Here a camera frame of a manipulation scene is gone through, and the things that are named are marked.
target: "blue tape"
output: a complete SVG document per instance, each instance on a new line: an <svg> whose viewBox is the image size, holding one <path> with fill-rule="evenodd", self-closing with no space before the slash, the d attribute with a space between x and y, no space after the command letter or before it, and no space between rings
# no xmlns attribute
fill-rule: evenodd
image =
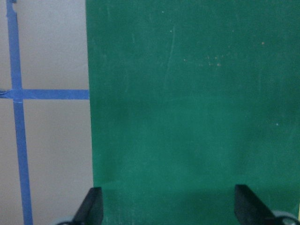
<svg viewBox="0 0 300 225"><path fill-rule="evenodd" d="M89 90L40 90L40 89L14 90L12 89L12 90L0 92L0 98L88 100L90 98L90 92Z"/></svg>
<svg viewBox="0 0 300 225"><path fill-rule="evenodd" d="M6 6L12 89L21 90L22 80L17 16L13 9L12 1L7 0ZM1 92L1 96L9 95L10 93L11 91ZM33 225L25 135L24 108L23 101L21 98L19 98L19 96L14 98L14 114L23 220L24 225Z"/></svg>

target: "green board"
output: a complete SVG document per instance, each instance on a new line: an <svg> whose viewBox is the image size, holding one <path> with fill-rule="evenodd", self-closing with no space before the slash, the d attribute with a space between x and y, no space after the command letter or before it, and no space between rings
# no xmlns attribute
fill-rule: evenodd
<svg viewBox="0 0 300 225"><path fill-rule="evenodd" d="M237 225L300 203L300 1L87 0L105 225Z"/></svg>

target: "gray surface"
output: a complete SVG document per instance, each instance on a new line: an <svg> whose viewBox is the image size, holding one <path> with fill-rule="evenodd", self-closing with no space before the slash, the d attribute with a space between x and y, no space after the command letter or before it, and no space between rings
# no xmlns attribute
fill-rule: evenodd
<svg viewBox="0 0 300 225"><path fill-rule="evenodd" d="M16 4L22 85L26 89L88 89L84 0Z"/></svg>
<svg viewBox="0 0 300 225"><path fill-rule="evenodd" d="M34 225L75 214L92 187L90 103L25 100Z"/></svg>
<svg viewBox="0 0 300 225"><path fill-rule="evenodd" d="M0 99L0 224L23 223L13 101Z"/></svg>
<svg viewBox="0 0 300 225"><path fill-rule="evenodd" d="M0 0L0 90L11 89L6 1Z"/></svg>

